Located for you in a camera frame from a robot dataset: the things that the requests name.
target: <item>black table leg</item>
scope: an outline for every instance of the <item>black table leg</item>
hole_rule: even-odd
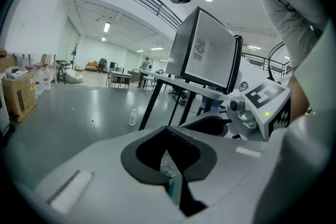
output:
[[[196,93],[190,92],[187,104],[184,107],[184,111],[183,111],[183,114],[182,114],[181,119],[180,119],[179,126],[181,124],[185,123],[185,121],[187,119],[187,116],[188,116],[188,113],[189,113],[189,110],[190,110],[190,107],[191,107],[191,105],[192,105],[192,103],[194,101],[195,96],[196,96]]]
[[[139,131],[145,129],[145,127],[146,127],[148,118],[149,118],[149,116],[151,115],[151,112],[152,112],[152,109],[153,109],[154,104],[155,104],[155,102],[156,102],[156,99],[158,98],[158,95],[159,95],[159,93],[160,93],[162,84],[163,84],[163,81],[162,81],[161,79],[159,79],[158,82],[157,82],[157,84],[156,84],[156,86],[155,86],[155,89],[154,89],[154,91],[153,91],[151,100],[149,101],[149,104],[148,104],[148,106],[147,106],[145,115],[144,115],[143,118],[142,118],[142,121],[141,121],[141,124],[140,124]]]
[[[181,93],[182,93],[182,88],[180,88],[178,92],[179,92],[179,93],[178,93],[178,96],[177,96],[177,99],[176,99],[176,103],[175,103],[175,106],[174,106],[173,114],[172,114],[172,116],[170,117],[168,126],[170,126],[170,124],[172,123],[172,120],[173,120],[173,118],[174,118],[174,114],[175,114],[177,105],[179,104],[179,101],[180,101],[180,97],[181,97]]]
[[[204,112],[208,112],[211,110],[212,107],[212,103],[214,102],[213,99],[208,98],[208,100],[205,103],[205,108],[204,108]]]

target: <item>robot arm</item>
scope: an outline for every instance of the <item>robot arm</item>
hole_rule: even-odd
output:
[[[291,120],[289,88],[274,81],[262,84],[232,98],[227,107],[227,115],[237,131],[249,135],[260,130],[265,141],[272,132],[287,127]]]

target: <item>desk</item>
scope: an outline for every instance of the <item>desk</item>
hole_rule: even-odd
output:
[[[131,81],[132,82],[139,82],[140,80],[140,72],[135,72],[135,71],[127,71],[128,74],[131,74]]]
[[[155,77],[155,78],[158,79],[158,81],[156,83],[156,86],[155,86],[155,89],[153,91],[151,100],[149,101],[146,112],[145,112],[145,114],[143,116],[143,119],[142,119],[142,122],[140,124],[139,130],[143,130],[145,128],[145,126],[147,124],[147,121],[148,121],[148,118],[149,118],[149,116],[152,112],[152,109],[154,107],[155,101],[156,101],[156,99],[157,99],[157,97],[160,93],[160,89],[161,89],[162,84],[168,84],[168,85],[171,85],[171,86],[175,85],[175,86],[178,86],[180,88],[179,93],[178,93],[179,95],[177,97],[177,102],[175,104],[172,117],[170,119],[170,123],[173,119],[175,110],[177,108],[182,89],[188,90],[190,92],[190,94],[189,94],[189,97],[188,97],[188,100],[187,100],[187,104],[184,107],[184,111],[183,111],[183,114],[181,116],[179,125],[183,124],[185,122],[185,120],[187,119],[190,107],[193,103],[193,100],[194,100],[196,94],[200,94],[202,96],[208,97],[208,101],[205,104],[204,112],[210,111],[212,103],[213,103],[214,100],[224,101],[224,100],[227,99],[227,96],[225,94],[223,94],[221,92],[214,91],[214,90],[203,88],[202,86],[190,84],[190,83],[178,80],[178,79],[169,78],[167,76],[163,76],[163,75],[153,73],[153,72],[149,72],[149,71],[142,70],[142,69],[137,69],[137,71],[142,72],[144,74],[147,74],[149,76],[152,76],[152,77]]]
[[[113,78],[116,77],[117,78],[116,82],[118,83],[118,88],[119,88],[119,84],[121,83],[121,78],[125,78],[125,81],[124,81],[125,88],[126,88],[126,84],[127,84],[128,85],[127,89],[129,89],[130,79],[131,79],[132,75],[124,74],[124,73],[121,73],[121,72],[115,72],[115,71],[111,71],[110,74],[111,74],[111,80],[110,80],[110,83],[109,83],[109,87],[111,85],[111,88],[113,88]]]

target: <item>bean bag chair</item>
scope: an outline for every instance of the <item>bean bag chair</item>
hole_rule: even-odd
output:
[[[72,84],[75,84],[75,83],[81,83],[83,82],[83,75],[79,72],[76,72],[72,69],[67,69],[65,71],[65,81],[67,83],[72,83]]]

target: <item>white sleeve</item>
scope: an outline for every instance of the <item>white sleeve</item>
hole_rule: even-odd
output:
[[[318,38],[298,12],[289,11],[277,0],[261,0],[265,13],[285,42],[292,67],[299,66]]]
[[[294,73],[315,111],[336,109],[335,44],[335,27],[330,19],[319,42]]]

